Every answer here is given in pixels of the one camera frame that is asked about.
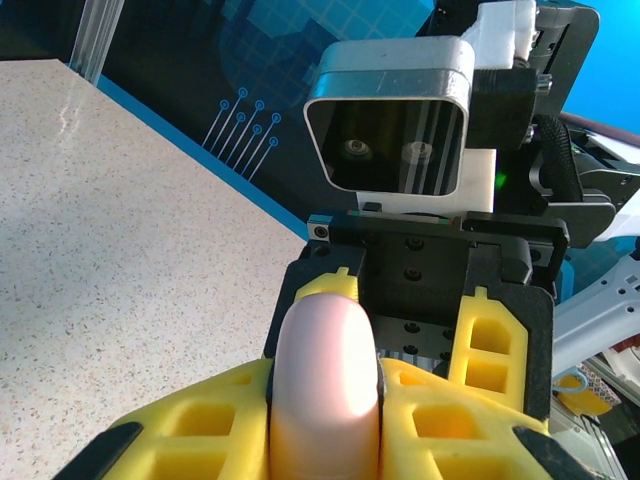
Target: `black cable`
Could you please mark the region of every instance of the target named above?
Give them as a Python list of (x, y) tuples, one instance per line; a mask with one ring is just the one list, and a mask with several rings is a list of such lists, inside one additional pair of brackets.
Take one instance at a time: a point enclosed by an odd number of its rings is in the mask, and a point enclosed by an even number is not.
[(582, 202), (582, 185), (571, 150), (571, 137), (559, 118), (537, 115), (542, 150), (540, 181), (553, 192), (554, 202)]

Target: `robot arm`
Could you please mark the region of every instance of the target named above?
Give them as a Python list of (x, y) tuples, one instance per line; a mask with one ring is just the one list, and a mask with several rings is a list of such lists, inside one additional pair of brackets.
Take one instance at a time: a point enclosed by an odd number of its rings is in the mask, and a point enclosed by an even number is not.
[(640, 237), (635, 252), (556, 307), (553, 376), (640, 333)]
[(528, 179), (534, 119), (559, 114), (593, 22), (573, 3), (442, 0), (418, 38), (331, 46), (304, 114), (358, 210), (310, 218), (261, 360), (120, 419), (57, 480), (593, 478), (546, 427), (571, 228), (530, 183), (524, 203), (494, 190), (496, 165)]

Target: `green indicator light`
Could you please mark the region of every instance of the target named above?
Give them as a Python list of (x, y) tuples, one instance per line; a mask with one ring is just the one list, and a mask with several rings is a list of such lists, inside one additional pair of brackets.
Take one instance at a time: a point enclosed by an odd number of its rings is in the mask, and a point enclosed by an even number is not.
[(496, 189), (500, 190), (502, 187), (504, 187), (506, 181), (507, 176), (504, 173), (498, 172), (496, 174)]

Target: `white robot part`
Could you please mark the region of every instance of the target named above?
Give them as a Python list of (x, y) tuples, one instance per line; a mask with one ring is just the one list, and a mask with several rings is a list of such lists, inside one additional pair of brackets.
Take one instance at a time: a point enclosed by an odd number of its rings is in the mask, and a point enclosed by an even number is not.
[(496, 151), (465, 149), (460, 162), (458, 188), (449, 195), (427, 196), (390, 192), (357, 192), (358, 205), (380, 203), (385, 213), (429, 213), (466, 217), (467, 213), (493, 212)]
[(510, 69), (514, 57), (528, 60), (535, 20), (535, 0), (481, 3), (477, 21), (462, 35), (476, 53), (476, 70)]
[(618, 379), (640, 398), (640, 349), (630, 347), (621, 352), (609, 348), (602, 352)]
[[(614, 140), (604, 135), (589, 133), (589, 140), (624, 162), (640, 165), (640, 148)], [(640, 236), (640, 190), (616, 214), (613, 222), (595, 242), (606, 242), (618, 237)]]
[(552, 375), (640, 333), (640, 261), (623, 257), (555, 310)]

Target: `blue panel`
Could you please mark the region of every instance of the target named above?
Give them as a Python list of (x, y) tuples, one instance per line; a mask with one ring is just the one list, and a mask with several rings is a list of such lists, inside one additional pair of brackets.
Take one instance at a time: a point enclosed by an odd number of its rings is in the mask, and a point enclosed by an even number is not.
[(269, 86), (274, 90), (280, 90), (280, 86), (285, 81), (286, 75), (277, 68), (270, 68), (264, 72), (264, 80), (269, 83)]
[(291, 22), (291, 30), (294, 32), (301, 32), (304, 30), (305, 25), (309, 21), (309, 13), (302, 8), (298, 9), (298, 12), (293, 15)]
[(416, 5), (418, 2), (415, 0), (394, 0), (393, 2), (389, 2), (387, 8), (393, 10), (402, 18), (407, 18), (408, 15), (414, 13)]
[(312, 12), (322, 15), (331, 2), (327, 0), (306, 0), (307, 8)]
[(296, 39), (296, 38), (292, 38), (291, 40), (293, 40), (293, 42), (290, 42), (288, 40), (290, 40), (289, 38), (286, 39), (287, 41), (285, 42), (284, 39), (282, 42), (280, 42), (278, 44), (278, 48), (276, 49), (275, 54), (273, 55), (273, 61), (274, 63), (280, 63), (283, 62), (285, 60), (289, 60), (292, 59), (296, 56), (296, 52), (295, 50), (293, 50), (292, 48), (289, 48), (290, 44), (295, 44), (299, 43), (301, 40), (300, 39)]
[(302, 90), (302, 84), (285, 77), (280, 87), (280, 92), (289, 93), (290, 98), (295, 98)]
[(334, 1), (326, 13), (327, 27), (335, 32), (341, 32), (347, 25), (353, 10), (347, 8), (343, 3)]
[(247, 22), (244, 28), (242, 39), (249, 45), (253, 45), (260, 39), (260, 30), (252, 23)]
[(382, 35), (393, 38), (400, 34), (404, 27), (404, 20), (392, 10), (385, 10), (377, 26)]
[(562, 262), (562, 268), (560, 270), (561, 279), (560, 292), (558, 295), (559, 303), (566, 302), (573, 296), (573, 286), (575, 283), (575, 271), (573, 266), (566, 260)]
[(258, 55), (257, 53), (252, 52), (251, 55), (249, 55), (249, 63), (256, 70), (262, 70), (264, 68), (267, 68), (269, 61), (262, 55)]
[(315, 51), (322, 55), (322, 52), (337, 39), (327, 32), (315, 21), (310, 21), (305, 29), (306, 41), (315, 48)]
[(255, 97), (263, 99), (265, 102), (268, 102), (272, 98), (276, 97), (276, 93), (271, 90), (265, 83), (259, 82), (256, 84), (255, 88)]
[(272, 12), (269, 16), (269, 21), (267, 25), (265, 25), (265, 33), (270, 37), (279, 37), (281, 35), (286, 35), (288, 33), (293, 33), (291, 29), (291, 25), (289, 22), (278, 15), (276, 12)]
[(247, 17), (247, 19), (264, 32), (265, 29), (268, 28), (267, 20), (269, 18), (269, 15), (271, 14), (271, 11), (271, 6), (268, 4), (267, 0), (256, 0), (256, 2), (253, 4), (253, 8), (251, 8), (251, 11), (249, 12), (249, 16)]
[(600, 14), (600, 31), (565, 110), (640, 133), (640, 2), (582, 0)]
[(618, 239), (603, 243), (593, 243), (584, 250), (569, 249), (571, 265), (575, 270), (575, 289), (578, 293), (591, 285), (604, 273), (611, 269), (618, 260), (632, 250), (620, 250)]
[(364, 40), (367, 38), (371, 27), (360, 17), (352, 17), (345, 31), (351, 40)]
[(293, 20), (300, 10), (303, 10), (298, 0), (271, 0), (270, 3), (273, 5), (272, 8), (278, 12), (281, 17), (289, 21)]
[(104, 94), (111, 97), (111, 99), (116, 103), (119, 103), (123, 108), (130, 111), (141, 121), (149, 125), (187, 155), (190, 155), (192, 158), (197, 160), (205, 168), (209, 169), (221, 180), (235, 188), (239, 193), (247, 197), (298, 236), (303, 239), (309, 238), (307, 227), (304, 222), (296, 218), (289, 211), (285, 210), (265, 193), (261, 192), (257, 187), (247, 182), (224, 163), (220, 162), (216, 157), (204, 150), (199, 144), (195, 143), (176, 127), (154, 113), (151, 109), (140, 103), (105, 77), (100, 77), (98, 88)]
[(636, 249), (636, 239), (635, 237), (620, 237), (616, 238), (616, 253), (626, 255), (627, 253), (631, 253)]
[(366, 10), (381, 12), (393, 2), (389, 0), (360, 0), (358, 3), (358, 11), (364, 12)]
[(382, 11), (384, 10), (384, 3), (381, 3), (380, 5), (376, 5), (375, 3), (376, 2), (367, 2), (357, 9), (358, 16), (369, 24), (369, 26), (375, 26), (376, 22), (382, 15)]
[(276, 45), (273, 42), (264, 41), (266, 38), (263, 38), (262, 41), (258, 40), (253, 44), (253, 48), (256, 53), (262, 55), (265, 58), (271, 59), (274, 57), (276, 53)]
[(236, 11), (236, 7), (230, 2), (225, 2), (222, 7), (222, 15), (225, 18), (232, 18), (236, 14)]
[(313, 80), (315, 79), (316, 76), (316, 72), (318, 71), (318, 67), (316, 67), (315, 65), (311, 65), (309, 66), (309, 69), (307, 70), (307, 72), (304, 74), (304, 77), (302, 77), (302, 81), (306, 84), (311, 86), (311, 83), (313, 82)]
[(289, 75), (291, 76), (291, 78), (302, 80), (308, 69), (308, 63), (302, 62), (300, 60), (295, 60), (292, 63), (291, 68), (289, 69)]

